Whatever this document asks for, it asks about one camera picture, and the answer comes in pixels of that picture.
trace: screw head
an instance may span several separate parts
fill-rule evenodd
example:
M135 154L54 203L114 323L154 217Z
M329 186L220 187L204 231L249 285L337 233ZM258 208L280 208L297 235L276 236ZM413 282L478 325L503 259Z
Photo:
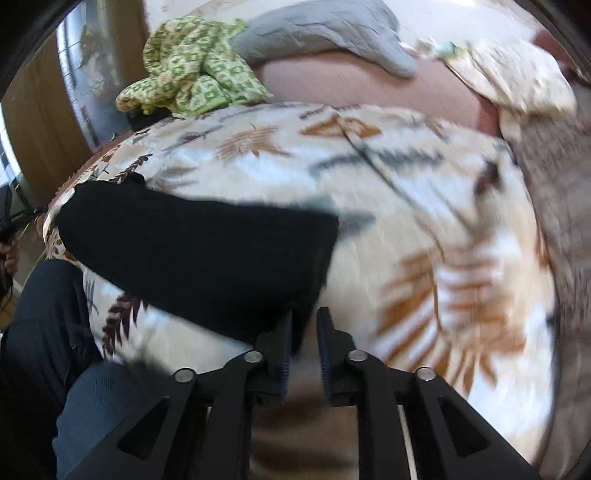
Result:
M195 373L193 372L193 370L183 368L174 374L174 379L178 383L188 383L193 379L194 376Z
M347 354L347 358L352 362L363 362L367 360L368 354L365 353L363 350L351 350Z
M437 376L437 374L429 367L421 367L415 373L417 374L417 377L425 382L429 382Z
M252 352L248 352L246 355L244 355L244 360L246 360L246 362L248 362L249 364L257 364L262 359L263 359L262 353L257 352L256 350L253 350Z

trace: comforter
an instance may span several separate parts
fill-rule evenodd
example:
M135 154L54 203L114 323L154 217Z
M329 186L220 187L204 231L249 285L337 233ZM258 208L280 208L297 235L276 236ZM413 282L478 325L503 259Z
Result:
M398 108L276 103L165 119L78 182L117 182L132 171L189 199L337 214L319 300L336 327L393 368L434 368L535 461L553 403L554 284L503 141ZM79 264L53 224L72 193L46 218L47 252L83 270L106 359L205 372L249 349L144 305ZM261 412L252 451L253 473L263 478L357 478L356 411L324 402L313 319L292 363L288 403Z

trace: green patterned blanket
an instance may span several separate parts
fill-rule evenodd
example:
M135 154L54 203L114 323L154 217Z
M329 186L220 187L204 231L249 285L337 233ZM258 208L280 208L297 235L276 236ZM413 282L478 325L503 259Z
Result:
M192 16L164 22L144 47L150 76L123 90L117 108L125 112L141 107L148 114L166 107L188 118L268 99L271 94L230 44L245 28L243 20L226 24Z

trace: dark blue pants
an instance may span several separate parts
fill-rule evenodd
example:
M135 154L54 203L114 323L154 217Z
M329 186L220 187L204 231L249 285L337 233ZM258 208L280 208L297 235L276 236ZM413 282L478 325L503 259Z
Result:
M49 478L64 478L151 396L151 374L103 362L88 310L80 270L48 260L31 274L2 337L2 406Z

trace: beige blanket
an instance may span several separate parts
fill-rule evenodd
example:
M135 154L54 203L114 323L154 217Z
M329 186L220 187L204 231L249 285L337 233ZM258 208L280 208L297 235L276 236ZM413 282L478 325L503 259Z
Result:
M352 142L368 149L372 164ZM162 121L80 181L120 181L130 171L150 188L191 199L336 212L340 238L320 298L336 327L391 367L432 366L535 459L553 401L546 319L554 286L503 141L402 109L279 103ZM44 235L50 256L76 261L52 221L71 193L48 215ZM80 267L106 358L203 372L248 349L144 308ZM320 382L312 320L293 360L288 405L255 422L260 478L357 478L356 412L329 408Z

